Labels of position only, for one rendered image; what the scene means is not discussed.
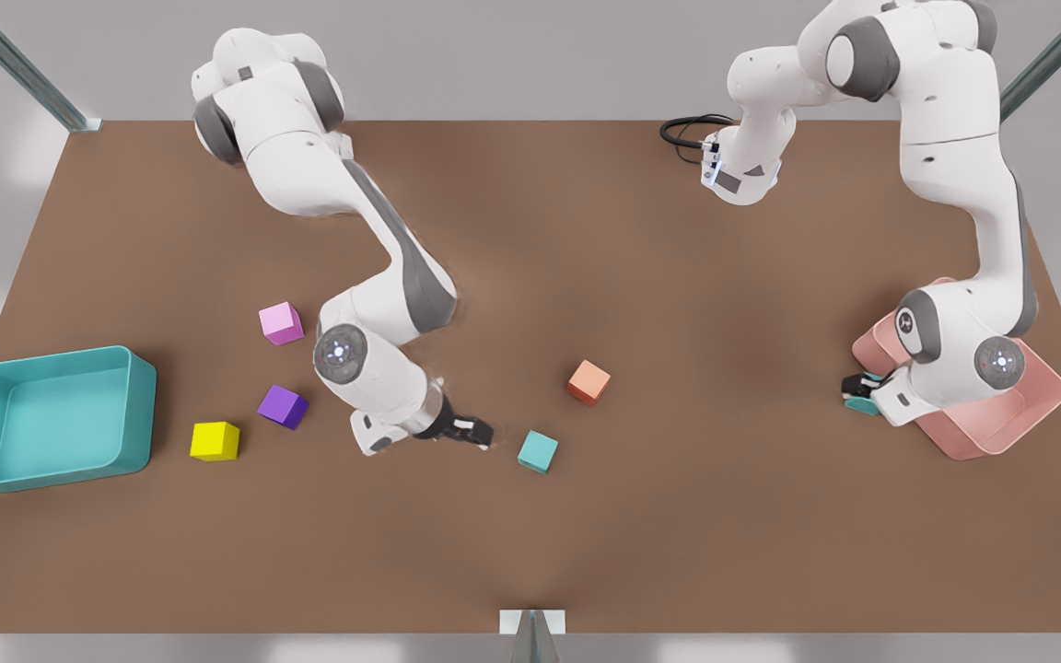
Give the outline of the purple cube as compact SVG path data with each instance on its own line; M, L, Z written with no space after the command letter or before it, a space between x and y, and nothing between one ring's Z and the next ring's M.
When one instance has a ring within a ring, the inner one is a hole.
M262 398L257 414L274 421L274 423L295 431L309 407L310 402L302 395L286 390L286 388L274 383Z

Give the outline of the yellow cube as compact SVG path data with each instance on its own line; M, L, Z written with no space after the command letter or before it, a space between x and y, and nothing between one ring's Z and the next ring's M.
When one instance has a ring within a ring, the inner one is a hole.
M206 421L193 426L190 457L202 461L234 460L239 457L240 429L227 421Z

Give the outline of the orange cube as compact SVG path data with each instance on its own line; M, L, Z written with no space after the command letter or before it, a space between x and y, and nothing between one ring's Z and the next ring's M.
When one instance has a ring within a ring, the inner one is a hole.
M595 366L589 360L584 360L577 366L576 372L567 381L566 390L577 398L587 406L594 406L601 399L601 394L606 390L611 376Z

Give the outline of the pink plastic bin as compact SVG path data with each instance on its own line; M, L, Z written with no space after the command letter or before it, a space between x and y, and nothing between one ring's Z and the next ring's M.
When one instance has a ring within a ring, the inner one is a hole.
M852 347L892 425L915 423L951 459L997 456L1061 404L1061 377L1023 341L1034 322L1029 283L1020 315L994 280L937 280L909 291Z

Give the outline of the pink cube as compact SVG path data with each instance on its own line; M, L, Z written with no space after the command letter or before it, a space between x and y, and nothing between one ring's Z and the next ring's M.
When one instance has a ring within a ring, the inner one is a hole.
M258 311L262 336L273 345L282 345L303 339L306 332L298 311L289 302L269 306Z

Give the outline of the silver frame post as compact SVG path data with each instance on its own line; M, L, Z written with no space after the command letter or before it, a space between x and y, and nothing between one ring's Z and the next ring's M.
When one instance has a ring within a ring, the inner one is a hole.
M501 610L498 633L514 636L509 663L560 663L554 636L566 634L566 610Z
M44 76L39 68L27 58L16 43L0 30L0 66L12 78L16 80L29 95L38 101L48 114L60 123L65 130L71 134L80 132L99 132L104 122L101 118L89 118L76 108L76 105L59 91L50 78Z
M1007 118L1020 108L1024 101L1028 100L1037 89L1043 87L1053 75L1061 68L1061 30L1032 62L1028 63L1015 78L1011 80L1005 87L999 100L999 119L1005 122Z

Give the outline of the teal plastic bin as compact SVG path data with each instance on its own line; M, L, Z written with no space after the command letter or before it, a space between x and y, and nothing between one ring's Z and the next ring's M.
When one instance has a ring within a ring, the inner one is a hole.
M123 345L0 362L0 494L142 470L157 378Z

